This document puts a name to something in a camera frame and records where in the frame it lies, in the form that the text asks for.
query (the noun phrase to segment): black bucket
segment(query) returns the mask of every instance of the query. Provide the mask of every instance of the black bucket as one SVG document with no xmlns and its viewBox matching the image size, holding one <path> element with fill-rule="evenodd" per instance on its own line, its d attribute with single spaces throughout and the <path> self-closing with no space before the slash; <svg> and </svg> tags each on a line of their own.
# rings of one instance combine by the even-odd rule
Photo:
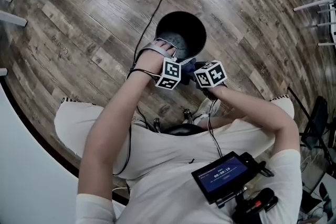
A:
<svg viewBox="0 0 336 224">
<path fill-rule="evenodd" d="M 156 27 L 156 39 L 162 38 L 175 47 L 178 62 L 198 55 L 206 42 L 202 22 L 188 12 L 172 12 L 165 15 Z"/>
</svg>

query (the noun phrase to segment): person's left arm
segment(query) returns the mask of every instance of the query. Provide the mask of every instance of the person's left arm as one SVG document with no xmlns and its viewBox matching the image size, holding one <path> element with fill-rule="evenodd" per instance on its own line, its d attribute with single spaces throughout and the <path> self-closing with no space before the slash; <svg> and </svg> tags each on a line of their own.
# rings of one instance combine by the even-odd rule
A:
<svg viewBox="0 0 336 224">
<path fill-rule="evenodd" d="M 170 55 L 174 53 L 175 49 L 170 49 L 162 41 L 155 45 L 165 49 Z M 159 73 L 162 63 L 161 54 L 146 50 L 135 68 Z M 150 80 L 151 77 L 143 72 L 131 73 L 99 115 L 86 140 L 79 170 L 78 194 L 112 199 L 113 163 L 126 139 L 141 93 Z"/>
</svg>

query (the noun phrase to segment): white sleeve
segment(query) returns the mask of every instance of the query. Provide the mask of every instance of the white sleeve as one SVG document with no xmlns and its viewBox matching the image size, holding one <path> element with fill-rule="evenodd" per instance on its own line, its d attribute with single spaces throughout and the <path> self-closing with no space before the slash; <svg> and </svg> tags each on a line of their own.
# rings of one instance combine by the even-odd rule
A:
<svg viewBox="0 0 336 224">
<path fill-rule="evenodd" d="M 77 195 L 76 224 L 113 224 L 115 218 L 112 201 L 91 194 Z"/>
<path fill-rule="evenodd" d="M 269 160 L 267 168 L 275 176 L 263 176 L 256 188 L 272 189 L 278 203 L 267 213 L 264 210 L 260 212 L 262 223 L 297 223 L 302 199 L 300 162 L 301 156 L 296 150 L 280 151 Z"/>
</svg>

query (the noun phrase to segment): white pants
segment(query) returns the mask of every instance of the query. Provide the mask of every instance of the white pants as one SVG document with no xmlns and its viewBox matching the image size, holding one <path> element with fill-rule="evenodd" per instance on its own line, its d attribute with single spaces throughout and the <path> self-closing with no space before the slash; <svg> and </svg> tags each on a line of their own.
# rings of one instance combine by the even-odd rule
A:
<svg viewBox="0 0 336 224">
<path fill-rule="evenodd" d="M 59 139 L 67 148 L 82 157 L 87 135 L 103 110 L 90 103 L 62 101 L 55 118 L 55 128 Z M 272 103 L 294 117 L 293 104 L 288 95 L 272 99 Z M 238 155 L 248 152 L 253 157 L 259 156 L 274 143 L 274 135 L 263 128 L 242 118 L 214 130 L 223 155 L 234 151 Z M 126 139 L 113 172 L 118 173 L 125 165 L 129 137 Z M 126 169 L 119 177 L 138 180 L 152 169 L 167 163 L 212 162 L 218 159 L 216 145 L 209 131 L 190 136 L 173 136 L 154 133 L 141 126 L 132 124 L 131 154 Z"/>
</svg>

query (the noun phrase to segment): person's right arm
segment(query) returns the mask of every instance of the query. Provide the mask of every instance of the person's right arm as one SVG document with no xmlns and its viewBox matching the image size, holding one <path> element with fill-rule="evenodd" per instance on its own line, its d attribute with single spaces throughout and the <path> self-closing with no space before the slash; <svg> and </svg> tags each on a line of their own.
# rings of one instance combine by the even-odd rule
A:
<svg viewBox="0 0 336 224">
<path fill-rule="evenodd" d="M 252 97 L 224 86 L 209 89 L 222 102 L 242 111 L 255 123 L 275 134 L 273 155 L 294 149 L 300 151 L 299 131 L 295 121 L 271 102 Z"/>
</svg>

